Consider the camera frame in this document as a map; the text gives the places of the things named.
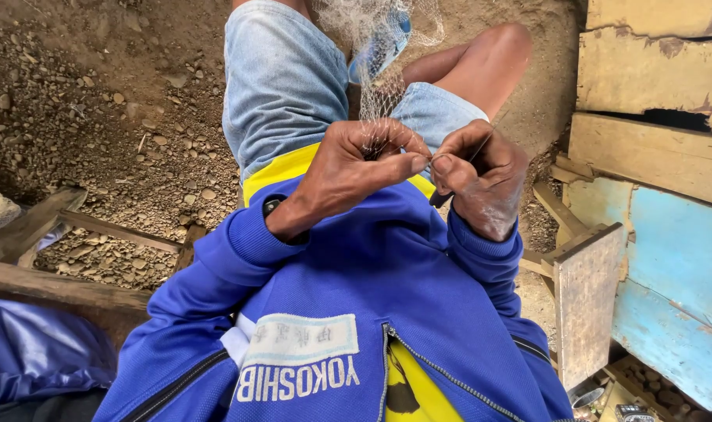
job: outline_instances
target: man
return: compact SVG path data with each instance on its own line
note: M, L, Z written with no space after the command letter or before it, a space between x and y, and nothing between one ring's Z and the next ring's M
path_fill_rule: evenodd
M525 153L494 133L465 160L525 70L528 32L427 55L392 119L343 122L344 56L303 0L233 7L223 123L248 208L154 293L95 419L572 417L514 293ZM429 163L456 193L447 224Z

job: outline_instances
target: flip-flop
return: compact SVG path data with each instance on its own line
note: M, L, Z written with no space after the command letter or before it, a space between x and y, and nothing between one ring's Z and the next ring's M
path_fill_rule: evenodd
M411 18L405 11L390 10L387 21L377 25L367 47L348 64L348 81L360 85L361 68L368 72L369 81L374 80L405 50L411 28Z

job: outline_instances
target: fingernail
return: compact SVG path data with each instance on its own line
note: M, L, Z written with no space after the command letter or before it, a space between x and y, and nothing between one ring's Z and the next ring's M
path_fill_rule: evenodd
M429 160L426 157L414 157L411 162L411 171L413 174L421 173L427 165L429 165Z
M452 160L444 155L436 157L432 160L432 168L441 176L452 169Z

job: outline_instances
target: blue fabric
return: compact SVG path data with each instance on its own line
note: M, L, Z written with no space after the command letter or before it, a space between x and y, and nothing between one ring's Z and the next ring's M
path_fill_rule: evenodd
M225 26L223 130L241 180L273 158L322 140L348 118L348 70L337 46L297 11L274 0L239 6ZM486 114L457 95L411 83L391 117L431 152L447 134ZM429 179L429 172L422 175Z
M88 321L53 309L0 300L0 405L108 388L117 353Z
M308 318L355 314L359 351L339 358L359 382L338 385L337 374L323 370L321 381L329 388L301 394L297 376L288 379L293 381L288 388L268 369L264 378L292 398L273 401L265 393L267 401L240 402L237 388L231 401L239 369L232 359L223 359L182 389L154 420L207 420L210 415L223 420L376 420L384 389L385 322L412 349L520 419L572 417L553 368L511 340L514 333L548 350L539 326L520 318L513 281L522 255L517 231L508 241L493 243L476 236L454 211L445 225L426 197L404 182L323 220L307 244L286 245L267 231L262 204L267 196L289 195L299 181L263 188L249 208L234 212L195 243L194 264L155 292L148 305L152 319L127 338L118 378L96 420L120 420L223 350L219 339L231 328L227 316L239 305L252 322L272 313ZM316 375L313 367L327 369L324 363L331 361L292 367L291 373ZM425 369L466 420L506 420L435 369ZM328 376L335 377L334 384ZM303 383L306 390L306 376ZM258 385L262 388L263 380Z

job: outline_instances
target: jacket cuff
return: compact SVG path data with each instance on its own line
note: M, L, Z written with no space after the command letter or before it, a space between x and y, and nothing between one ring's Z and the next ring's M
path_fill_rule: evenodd
M268 195L271 196L285 197L286 195ZM288 245L267 230L262 215L262 207L266 202L267 198L250 208L236 211L236 216L228 225L230 247L241 259L256 266L275 265L303 251L308 245L308 242L301 245Z
M450 207L450 214L447 216L447 228L458 243L475 254L488 257L507 257L514 251L518 237L517 223L516 218L510 237L504 242L497 243L478 236L463 217L457 215L454 206Z

